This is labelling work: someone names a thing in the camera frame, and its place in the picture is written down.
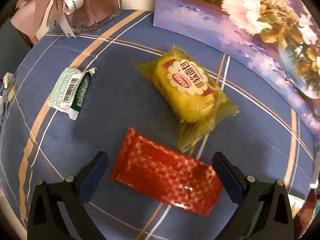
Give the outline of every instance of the yellow wrapper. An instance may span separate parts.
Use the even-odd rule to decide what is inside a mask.
[[[224,118],[239,112],[210,76],[183,50],[137,65],[180,120],[178,147],[186,152]]]

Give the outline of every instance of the red plastic packaging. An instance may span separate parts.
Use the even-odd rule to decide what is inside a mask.
[[[212,166],[174,152],[129,128],[110,180],[186,211],[207,216],[222,184]]]

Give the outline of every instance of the packaged bread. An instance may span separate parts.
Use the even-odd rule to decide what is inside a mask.
[[[153,83],[179,118],[178,147],[182,152],[218,122],[239,112],[203,68],[177,46],[136,68]]]

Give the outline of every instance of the canvas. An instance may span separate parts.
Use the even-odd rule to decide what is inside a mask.
[[[156,0],[154,26],[244,64],[320,137],[320,30],[301,0]]]

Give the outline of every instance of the silver bolt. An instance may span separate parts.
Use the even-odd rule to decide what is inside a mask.
[[[249,175],[249,176],[247,177],[247,180],[248,180],[249,182],[255,182],[255,181],[256,181],[256,178],[255,178],[254,176]]]
[[[277,179],[277,183],[278,183],[279,186],[283,186],[283,184],[284,184],[283,181],[280,180],[280,179]]]
[[[66,182],[73,182],[74,179],[75,179],[75,177],[70,175],[70,176],[66,177]]]
[[[41,186],[42,184],[43,184],[43,179],[38,179],[38,180],[37,180],[37,185],[38,185],[38,186]]]

